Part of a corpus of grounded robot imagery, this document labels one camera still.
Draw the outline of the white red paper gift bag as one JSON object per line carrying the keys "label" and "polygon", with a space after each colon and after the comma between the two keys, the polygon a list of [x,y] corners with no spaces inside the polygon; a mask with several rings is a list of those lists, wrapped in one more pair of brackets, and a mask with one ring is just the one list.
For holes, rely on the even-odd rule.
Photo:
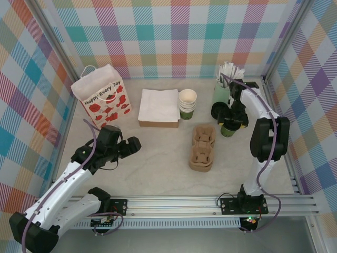
{"label": "white red paper gift bag", "polygon": [[122,77],[110,64],[86,66],[71,90],[99,129],[132,110]]}

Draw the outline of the white napkin stack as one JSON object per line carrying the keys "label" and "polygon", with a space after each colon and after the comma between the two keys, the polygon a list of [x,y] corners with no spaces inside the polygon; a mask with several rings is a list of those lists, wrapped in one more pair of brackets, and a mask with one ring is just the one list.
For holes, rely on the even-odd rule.
{"label": "white napkin stack", "polygon": [[179,92],[173,90],[143,89],[138,120],[143,122],[172,123],[180,117]]}

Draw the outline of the aluminium side rail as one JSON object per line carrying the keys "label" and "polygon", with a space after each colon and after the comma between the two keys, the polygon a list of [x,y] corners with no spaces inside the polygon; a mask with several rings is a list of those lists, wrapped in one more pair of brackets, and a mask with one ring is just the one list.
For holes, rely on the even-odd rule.
{"label": "aluminium side rail", "polygon": [[[263,90],[264,90],[264,94],[266,97],[266,100],[268,102],[268,104],[271,106],[271,108],[274,111],[277,111],[274,100],[272,98],[272,93],[269,87],[269,83],[266,80],[262,80],[263,81]],[[301,186],[299,185],[297,178],[296,178],[296,171],[293,165],[293,160],[291,158],[291,154],[290,154],[290,148],[288,148],[288,151],[286,153],[286,155],[283,156],[284,157],[284,161],[286,164],[286,167],[288,169],[289,172],[289,176],[290,176],[290,181],[293,187],[293,191],[295,194],[302,194],[301,192]]]}
{"label": "aluminium side rail", "polygon": [[74,116],[74,113],[75,113],[75,110],[76,110],[77,101],[78,101],[78,99],[75,96],[73,96],[72,102],[70,104],[68,116],[67,116],[67,119],[66,119],[66,122],[65,122],[64,134],[63,134],[61,142],[60,142],[60,147],[58,149],[58,154],[57,154],[57,158],[56,158],[56,161],[55,161],[55,166],[54,166],[53,171],[52,171],[52,177],[51,177],[51,180],[50,180],[50,185],[52,185],[57,179],[58,171],[59,171],[59,168],[60,168],[62,156],[63,156],[63,153],[64,153],[66,141],[67,141],[67,137],[68,137],[70,127],[71,127],[71,124],[72,124],[72,120],[73,120],[73,116]]}

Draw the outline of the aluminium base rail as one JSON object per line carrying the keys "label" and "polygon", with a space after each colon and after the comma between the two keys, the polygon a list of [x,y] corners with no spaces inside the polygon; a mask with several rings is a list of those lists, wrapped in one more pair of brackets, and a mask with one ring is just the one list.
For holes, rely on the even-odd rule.
{"label": "aluminium base rail", "polygon": [[[220,217],[217,196],[112,196],[126,199],[128,218]],[[312,195],[281,194],[279,216],[317,216],[319,208]]]}

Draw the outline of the aluminium frame post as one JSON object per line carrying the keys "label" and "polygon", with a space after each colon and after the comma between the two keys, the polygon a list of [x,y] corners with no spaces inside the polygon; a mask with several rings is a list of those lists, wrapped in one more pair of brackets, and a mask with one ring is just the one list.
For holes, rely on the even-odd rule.
{"label": "aluminium frame post", "polygon": [[315,0],[288,1],[259,70],[263,80],[268,80],[275,72],[314,2]]}
{"label": "aluminium frame post", "polygon": [[62,47],[59,39],[57,38],[52,26],[50,25],[48,19],[46,18],[43,10],[41,9],[37,0],[24,0],[27,4],[29,10],[32,12],[33,16],[39,23],[43,33],[48,39],[51,47],[55,50],[60,61],[64,65],[65,70],[69,74],[73,82],[78,80],[78,74],[76,73],[71,61],[69,60],[64,48]]}

